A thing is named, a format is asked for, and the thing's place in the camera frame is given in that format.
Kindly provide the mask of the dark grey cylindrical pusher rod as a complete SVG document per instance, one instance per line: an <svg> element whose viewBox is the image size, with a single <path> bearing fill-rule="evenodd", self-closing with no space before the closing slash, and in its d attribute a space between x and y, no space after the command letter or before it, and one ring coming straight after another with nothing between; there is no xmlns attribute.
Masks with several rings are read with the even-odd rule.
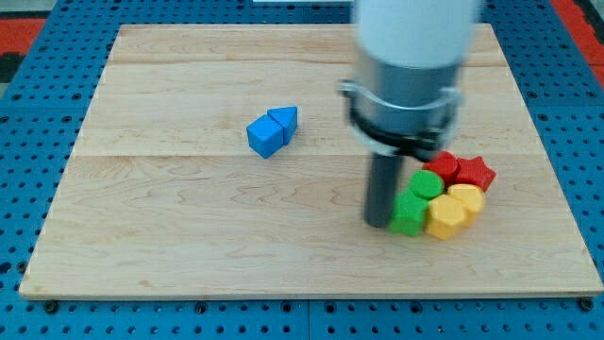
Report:
<svg viewBox="0 0 604 340"><path fill-rule="evenodd" d="M385 228L391 219L402 164L399 156L371 155L362 217L374 228Z"/></svg>

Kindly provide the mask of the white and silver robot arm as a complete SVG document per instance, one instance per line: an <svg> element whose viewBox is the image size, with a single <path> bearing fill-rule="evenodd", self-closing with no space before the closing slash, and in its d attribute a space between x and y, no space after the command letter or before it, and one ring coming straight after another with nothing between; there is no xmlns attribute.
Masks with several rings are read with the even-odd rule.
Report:
<svg viewBox="0 0 604 340"><path fill-rule="evenodd" d="M454 136L457 78L482 0L358 0L356 60L339 91L371 151L363 220L388 225L405 158L427 162Z"/></svg>

